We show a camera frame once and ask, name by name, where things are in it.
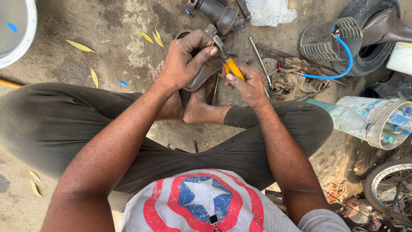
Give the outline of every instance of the foot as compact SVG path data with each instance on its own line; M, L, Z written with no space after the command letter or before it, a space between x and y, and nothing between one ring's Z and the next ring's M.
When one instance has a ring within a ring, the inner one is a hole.
M156 81L157 77L162 71L164 66L164 60L158 65L156 70L153 73L153 81ZM162 120L181 120L183 118L183 106L182 101L180 99L179 91L175 92L169 100L164 104L163 108L161 109L159 115L156 118L156 121Z
M209 78L198 90L192 92L183 115L183 120L186 123L205 122L203 118L207 115L205 112L213 107L206 103L207 96L209 96L212 88L213 79Z

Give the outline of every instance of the rubber tire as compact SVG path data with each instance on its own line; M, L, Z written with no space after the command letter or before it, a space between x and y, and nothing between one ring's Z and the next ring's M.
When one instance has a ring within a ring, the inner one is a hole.
M400 5L398 0L354 0L342 11L339 18L353 17L358 20L359 27L363 28L366 21L377 11L392 8L396 16L400 19ZM359 54L353 58L353 66L347 76L365 76L378 69L392 51L395 42L386 42L375 50L379 52L370 60L362 60ZM338 73L344 73L349 66L349 60L332 62L333 68Z
M384 164L381 164L377 166L365 179L365 182L363 183L363 192L365 194L365 198L368 200L368 202L372 205L372 207L382 213L382 214L387 214L388 209L383 207L372 195L372 180L375 178L375 176L381 172L382 170L395 166L398 164L406 164L406 163L412 163L412 158L410 159L397 159L393 161L386 162ZM402 215L400 213L393 212L392 217L394 219L397 219L399 221L405 221L403 219Z

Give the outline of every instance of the man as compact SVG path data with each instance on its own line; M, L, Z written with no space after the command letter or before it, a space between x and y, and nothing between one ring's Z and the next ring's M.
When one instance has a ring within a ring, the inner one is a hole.
M244 63L246 82L225 78L245 103L207 105L206 82L183 111L178 90L216 54L196 30L172 41L144 94L43 83L0 99L1 147L60 179L42 231L114 231L111 209L124 211L121 231L349 231L307 159L332 132L326 111L270 102L259 71ZM247 130L197 154L145 137L154 121L181 118ZM259 192L275 180L289 218Z

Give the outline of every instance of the rubber tube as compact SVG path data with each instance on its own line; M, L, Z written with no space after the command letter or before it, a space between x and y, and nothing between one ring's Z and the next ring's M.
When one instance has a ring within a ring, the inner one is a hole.
M346 69L346 71L342 74L337 75L337 76L315 76L315 75L309 75L309 74L301 73L302 76L309 77L309 78L317 78L317 79L336 79L336 78L343 77L344 75L348 74L348 72L351 70L352 65L353 65L352 53L349 50L349 47L346 45L345 42L343 42L343 40L341 38L336 37L336 40L343 46L343 48L345 49L345 51L346 51L346 53L348 54L348 57L349 57L349 66Z

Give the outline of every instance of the blue paint chip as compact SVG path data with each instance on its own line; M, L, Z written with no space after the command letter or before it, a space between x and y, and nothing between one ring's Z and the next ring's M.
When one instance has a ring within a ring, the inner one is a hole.
M12 23L6 23L7 26L14 32L17 33L17 27Z

